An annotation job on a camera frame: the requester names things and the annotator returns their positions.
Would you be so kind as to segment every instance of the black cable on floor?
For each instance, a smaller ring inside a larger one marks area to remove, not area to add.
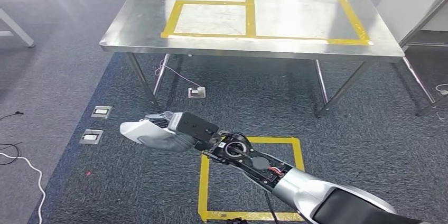
[[[274,209],[272,208],[272,205],[270,204],[269,194],[267,194],[267,191],[263,190],[265,193],[267,205],[269,206],[269,211],[272,213],[272,217],[274,217],[275,224],[279,224],[277,220],[277,216],[275,216]]]
[[[1,150],[3,150],[3,149],[7,149],[8,147],[14,147],[14,148],[15,148],[15,151],[17,152],[15,158],[14,158],[12,161],[7,162],[7,163],[0,163],[0,165],[9,165],[9,164],[11,164],[11,163],[17,161],[17,159],[20,157],[20,151],[19,151],[18,147],[16,146],[17,144],[4,144],[4,143],[0,143],[0,145],[7,146],[7,147],[2,148]]]
[[[23,115],[23,114],[25,114],[25,113],[20,112],[20,111],[16,111],[15,113],[12,113],[12,114],[9,114],[9,115],[6,115],[6,116],[0,118],[0,120],[2,120],[4,118],[7,118],[7,117],[12,117],[12,116],[15,116],[15,115]]]
[[[23,115],[23,114],[25,114],[25,113],[20,112],[20,111],[16,111],[15,113],[6,115],[6,116],[4,116],[4,117],[1,117],[0,120],[2,120],[2,119],[4,119],[4,118],[7,118],[7,117],[12,117],[12,116],[15,116],[15,115]],[[13,147],[13,148],[15,148],[15,151],[16,151],[16,153],[17,153],[16,156],[15,156],[15,158],[12,159],[12,161],[7,162],[7,163],[0,163],[0,165],[9,165],[9,164],[11,164],[11,163],[17,161],[17,159],[20,157],[20,150],[18,149],[17,145],[20,144],[20,143],[22,143],[22,142],[20,141],[19,143],[16,143],[16,144],[0,143],[0,145],[7,146],[7,147],[0,148],[0,151],[1,151],[1,150],[4,150],[4,149],[7,149],[7,148],[10,148],[10,147]]]

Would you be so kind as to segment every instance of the gray carpet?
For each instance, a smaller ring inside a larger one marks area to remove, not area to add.
[[[0,142],[23,141],[22,154],[42,170],[43,185],[110,61],[98,42],[124,1],[0,0],[36,43],[28,49],[16,37],[0,38],[0,117],[25,112],[0,122]],[[0,166],[0,223],[28,221],[41,195],[37,179],[25,162]]]

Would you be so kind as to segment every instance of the yellow tape rectangle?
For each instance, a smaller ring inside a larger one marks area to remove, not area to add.
[[[192,1],[179,0],[174,3],[170,17],[166,22],[164,31],[161,33],[162,38],[168,38],[170,35],[191,36],[195,38],[254,38],[254,39],[290,39],[290,40],[321,40],[328,44],[336,45],[369,45],[369,36],[364,30],[356,13],[353,11],[348,0],[338,0],[343,11],[346,14],[353,30],[359,39],[325,39],[325,38],[295,38],[286,36],[259,36],[256,33],[255,24],[255,0],[239,1]],[[204,33],[176,33],[175,28],[178,23],[183,5],[231,5],[246,7],[246,33],[243,35],[230,34],[204,34]]]
[[[269,138],[269,137],[249,137],[251,143],[262,144],[292,144],[294,162],[298,169],[305,171],[303,165],[302,151],[300,148],[300,141],[298,138]],[[274,220],[270,212],[225,212],[225,211],[208,211],[208,184],[209,184],[209,168],[210,161],[205,156],[201,156],[201,169],[199,174],[199,199],[198,199],[198,213],[202,221],[208,219],[227,220],[241,217],[245,220]],[[277,212],[277,218],[281,221],[303,221],[295,212]]]

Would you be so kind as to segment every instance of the yellow tape square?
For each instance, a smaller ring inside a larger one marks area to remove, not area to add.
[[[204,33],[179,33],[176,32],[176,26],[181,16],[184,5],[227,5],[227,6],[245,6],[245,2],[236,1],[176,1],[171,10],[170,17],[166,21],[164,31],[160,34],[163,38],[170,35],[178,36],[194,36],[196,38],[244,38],[246,35],[229,35],[229,34],[204,34]]]
[[[267,138],[267,137],[249,137],[251,143],[263,143],[263,144],[291,144],[294,154],[295,166],[305,171],[303,164],[302,151],[300,148],[300,141],[298,138]],[[205,156],[201,156],[201,168],[199,175],[199,200],[198,200],[198,213],[201,216],[202,221],[208,219],[213,220],[227,220],[241,217],[245,220],[274,220],[270,212],[226,212],[226,211],[209,211],[207,209],[208,200],[208,185],[209,185],[209,167],[210,160]],[[281,221],[303,221],[295,212],[276,212],[278,220]]]

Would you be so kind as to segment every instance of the robotic hand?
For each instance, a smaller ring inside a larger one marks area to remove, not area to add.
[[[396,214],[382,199],[358,188],[323,181],[269,154],[256,151],[242,133],[219,127],[191,113],[147,115],[126,122],[127,138],[160,150],[191,148],[215,162],[233,165],[312,224],[428,224]]]

